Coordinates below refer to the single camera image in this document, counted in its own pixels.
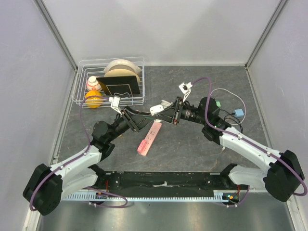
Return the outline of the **white square plug adapter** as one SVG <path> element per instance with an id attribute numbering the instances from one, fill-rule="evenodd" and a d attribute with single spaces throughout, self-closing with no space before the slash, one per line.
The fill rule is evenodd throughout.
<path id="1" fill-rule="evenodd" d="M 163 110 L 164 110 L 164 106 L 161 105 L 161 104 L 158 104 L 158 105 L 152 106 L 150 108 L 150 113 L 151 113 L 152 116 L 154 116 L 155 114 L 157 114 L 157 113 L 159 113 Z"/>

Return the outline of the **pink power strip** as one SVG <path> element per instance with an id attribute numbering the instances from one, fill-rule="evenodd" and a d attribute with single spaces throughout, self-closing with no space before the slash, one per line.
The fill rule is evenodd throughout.
<path id="1" fill-rule="evenodd" d="M 141 153 L 138 153 L 141 156 L 146 156 L 160 130 L 162 126 L 162 123 L 160 122 L 154 122 L 149 130 L 149 132 L 147 133 L 146 137 L 144 140 L 147 141 L 147 145 L 146 147 L 143 149 L 143 151 Z"/>

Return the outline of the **blue plug adapter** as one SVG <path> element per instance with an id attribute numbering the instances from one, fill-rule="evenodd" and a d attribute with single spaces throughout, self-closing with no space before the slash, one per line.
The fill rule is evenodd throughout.
<path id="1" fill-rule="evenodd" d="M 233 113 L 236 118 L 244 117 L 244 111 L 242 109 L 235 109 Z"/>

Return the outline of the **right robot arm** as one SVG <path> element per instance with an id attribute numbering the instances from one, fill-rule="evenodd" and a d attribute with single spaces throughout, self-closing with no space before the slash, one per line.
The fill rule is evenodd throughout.
<path id="1" fill-rule="evenodd" d="M 297 188 L 304 184 L 305 179 L 296 154 L 290 150 L 271 149 L 245 136 L 220 118 L 219 111 L 215 99 L 208 97 L 202 98 L 198 107 L 184 103 L 178 97 L 173 103 L 162 101 L 150 108 L 151 115 L 157 120 L 178 124 L 183 119 L 202 124 L 202 133 L 209 141 L 237 152 L 257 166 L 228 165 L 224 170 L 226 174 L 220 177 L 223 188 L 229 190 L 236 185 L 247 185 L 266 189 L 281 202 L 296 195 Z"/>

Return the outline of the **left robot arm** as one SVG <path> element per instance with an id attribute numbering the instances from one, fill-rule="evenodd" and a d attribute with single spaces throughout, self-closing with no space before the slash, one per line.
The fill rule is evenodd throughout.
<path id="1" fill-rule="evenodd" d="M 154 120 L 153 110 L 141 112 L 127 106 L 118 111 L 112 124 L 105 121 L 95 123 L 83 150 L 57 164 L 40 164 L 34 169 L 23 191 L 29 209 L 45 216 L 70 194 L 87 187 L 104 187 L 104 171 L 97 164 L 113 151 L 115 145 L 112 141 L 129 129 L 140 131 Z"/>

